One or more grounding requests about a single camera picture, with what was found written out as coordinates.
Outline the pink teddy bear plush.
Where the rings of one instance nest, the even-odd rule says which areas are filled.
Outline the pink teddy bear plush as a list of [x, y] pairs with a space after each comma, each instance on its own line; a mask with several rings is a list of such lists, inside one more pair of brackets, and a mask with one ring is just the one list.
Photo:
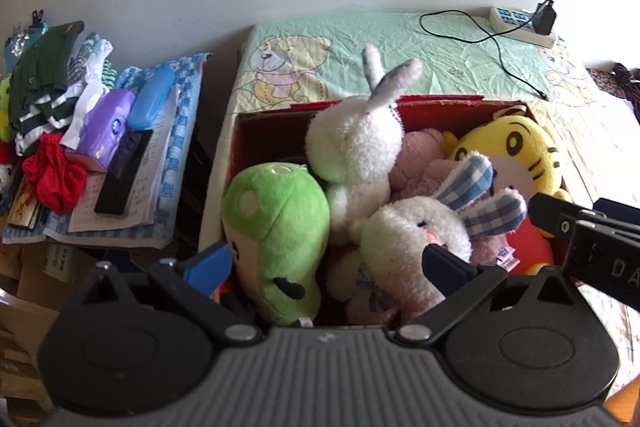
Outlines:
[[[395, 165], [388, 175], [390, 200], [413, 196], [431, 196], [449, 173], [456, 167], [454, 160], [446, 159], [442, 132], [427, 128], [407, 132], [402, 140]], [[515, 249], [506, 240], [506, 234], [472, 240], [473, 265], [500, 265], [515, 271], [520, 260]]]

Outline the white paper sheets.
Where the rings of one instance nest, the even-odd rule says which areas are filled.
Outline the white paper sheets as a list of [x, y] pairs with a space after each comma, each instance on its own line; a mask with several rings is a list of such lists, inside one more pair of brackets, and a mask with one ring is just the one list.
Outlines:
[[172, 88], [151, 127], [125, 134], [110, 170], [88, 176], [70, 219], [62, 227], [50, 225], [51, 234], [119, 232], [153, 222], [177, 103], [178, 89]]

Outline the yellow tiger plush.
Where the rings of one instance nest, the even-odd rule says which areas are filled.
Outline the yellow tiger plush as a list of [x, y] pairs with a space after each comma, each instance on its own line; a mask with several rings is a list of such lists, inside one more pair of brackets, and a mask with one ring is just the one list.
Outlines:
[[[462, 138], [444, 133], [444, 152], [460, 160], [476, 150], [489, 158], [494, 168], [493, 192], [504, 188], [518, 191], [525, 200], [546, 194], [570, 200], [564, 190], [561, 153], [552, 135], [536, 121], [524, 115], [501, 115], [474, 128]], [[514, 263], [515, 274], [535, 274], [554, 262], [551, 235], [525, 220], [506, 236], [506, 260]]]

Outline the black remote control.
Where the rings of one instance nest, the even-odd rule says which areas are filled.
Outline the black remote control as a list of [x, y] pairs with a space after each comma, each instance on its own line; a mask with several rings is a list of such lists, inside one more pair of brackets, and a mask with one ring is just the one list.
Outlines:
[[94, 211], [100, 215], [122, 216], [153, 131], [127, 131], [108, 167]]

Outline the dark green striped garment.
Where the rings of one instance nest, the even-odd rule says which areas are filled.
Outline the dark green striped garment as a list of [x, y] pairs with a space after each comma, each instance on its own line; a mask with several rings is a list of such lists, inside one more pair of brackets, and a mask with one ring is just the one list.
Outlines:
[[85, 23], [50, 27], [23, 52], [10, 80], [9, 122], [18, 156], [32, 155], [40, 136], [66, 130], [73, 119], [79, 87], [68, 80], [68, 64]]

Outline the red cardboard box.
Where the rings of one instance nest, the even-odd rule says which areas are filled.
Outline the red cardboard box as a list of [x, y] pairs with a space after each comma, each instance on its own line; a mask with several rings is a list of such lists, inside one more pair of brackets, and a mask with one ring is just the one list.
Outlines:
[[[308, 124], [328, 107], [329, 103], [318, 102], [232, 116], [221, 135], [209, 176], [200, 248], [221, 238], [221, 199], [229, 181], [239, 171], [263, 162], [303, 164]], [[407, 95], [398, 101], [397, 109], [407, 132], [431, 128], [442, 136], [448, 131], [458, 139], [501, 115], [524, 115], [544, 127], [525, 103], [488, 100], [481, 95]]]

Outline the purple tissue pack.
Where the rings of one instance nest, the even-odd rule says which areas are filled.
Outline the purple tissue pack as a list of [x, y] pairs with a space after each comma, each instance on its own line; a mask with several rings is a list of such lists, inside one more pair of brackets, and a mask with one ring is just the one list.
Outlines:
[[113, 89], [102, 95], [85, 117], [78, 144], [66, 147], [67, 158], [89, 171], [107, 172], [126, 132], [127, 117], [135, 99], [134, 92], [126, 89]]

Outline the white bunny grey ears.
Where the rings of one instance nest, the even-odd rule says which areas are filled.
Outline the white bunny grey ears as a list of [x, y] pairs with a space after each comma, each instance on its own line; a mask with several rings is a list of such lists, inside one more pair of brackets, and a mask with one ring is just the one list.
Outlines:
[[423, 72], [418, 60], [386, 72], [372, 44], [362, 51], [362, 67], [371, 93], [323, 109], [306, 133], [309, 165], [326, 182], [334, 245], [357, 243], [363, 221], [390, 201], [388, 175], [405, 135], [396, 101]]

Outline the green cartoon bed sheet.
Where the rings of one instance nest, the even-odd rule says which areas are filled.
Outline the green cartoon bed sheet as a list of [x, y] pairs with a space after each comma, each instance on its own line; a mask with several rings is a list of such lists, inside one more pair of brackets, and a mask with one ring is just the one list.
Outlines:
[[414, 94], [481, 95], [526, 103], [559, 141], [575, 202], [639, 202], [639, 125], [621, 98], [601, 90], [563, 41], [551, 49], [501, 38], [486, 20], [460, 15], [347, 13], [255, 25], [239, 48], [221, 135], [232, 116], [334, 101], [368, 92], [361, 51], [376, 46], [386, 67], [416, 58]]

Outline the black charger adapter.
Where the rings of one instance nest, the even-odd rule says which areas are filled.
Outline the black charger adapter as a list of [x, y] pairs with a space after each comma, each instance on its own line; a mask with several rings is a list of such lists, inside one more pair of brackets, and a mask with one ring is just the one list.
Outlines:
[[532, 16], [532, 25], [536, 34], [550, 35], [555, 19], [556, 12], [553, 9], [553, 0], [539, 3], [536, 12]]

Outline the white bunny plaid ears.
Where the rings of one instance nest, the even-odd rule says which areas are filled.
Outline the white bunny plaid ears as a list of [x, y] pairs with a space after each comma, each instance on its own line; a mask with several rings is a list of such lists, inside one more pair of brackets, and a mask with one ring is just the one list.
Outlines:
[[520, 226], [525, 199], [513, 188], [489, 195], [493, 177], [489, 158], [469, 153], [433, 195], [390, 202], [363, 221], [356, 245], [335, 260], [326, 282], [349, 324], [407, 322], [445, 299], [435, 277], [423, 273], [425, 247], [444, 247], [470, 262], [474, 239]]

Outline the green frog plush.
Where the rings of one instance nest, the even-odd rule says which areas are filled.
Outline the green frog plush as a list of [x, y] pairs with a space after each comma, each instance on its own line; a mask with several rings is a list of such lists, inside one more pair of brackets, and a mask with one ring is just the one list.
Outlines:
[[262, 317], [284, 326], [313, 320], [330, 210], [307, 168], [266, 162], [242, 170], [224, 194], [221, 222], [239, 282]]

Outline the red cloth bundle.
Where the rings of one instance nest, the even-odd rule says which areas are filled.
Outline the red cloth bundle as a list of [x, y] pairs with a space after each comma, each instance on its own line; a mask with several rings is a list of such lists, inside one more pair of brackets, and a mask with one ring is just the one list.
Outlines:
[[87, 169], [67, 158], [60, 132], [43, 134], [36, 153], [23, 162], [24, 178], [35, 198], [57, 215], [70, 213], [84, 195]]

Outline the blue checkered cloth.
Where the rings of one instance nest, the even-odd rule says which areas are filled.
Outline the blue checkered cloth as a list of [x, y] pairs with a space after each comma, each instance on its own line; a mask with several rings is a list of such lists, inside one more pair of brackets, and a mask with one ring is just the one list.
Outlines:
[[47, 220], [32, 231], [6, 225], [2, 230], [2, 242], [6, 244], [35, 244], [55, 239], [64, 244], [101, 247], [151, 247], [164, 248], [174, 236], [178, 202], [186, 158], [198, 113], [204, 65], [207, 53], [187, 55], [166, 65], [176, 74], [177, 103], [174, 106], [174, 122], [166, 140], [162, 175], [157, 183], [153, 221], [148, 225], [122, 228], [117, 220], [107, 222], [103, 231], [73, 232], [72, 217], [51, 213]]

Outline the white power strip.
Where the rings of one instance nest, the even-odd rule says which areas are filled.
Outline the white power strip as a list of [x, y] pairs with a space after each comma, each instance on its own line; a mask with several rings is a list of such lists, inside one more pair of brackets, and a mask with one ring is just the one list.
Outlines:
[[500, 6], [492, 6], [489, 9], [489, 25], [495, 36], [527, 42], [546, 49], [553, 48], [558, 37], [553, 31], [549, 35], [537, 34], [531, 18], [532, 14], [520, 10]]

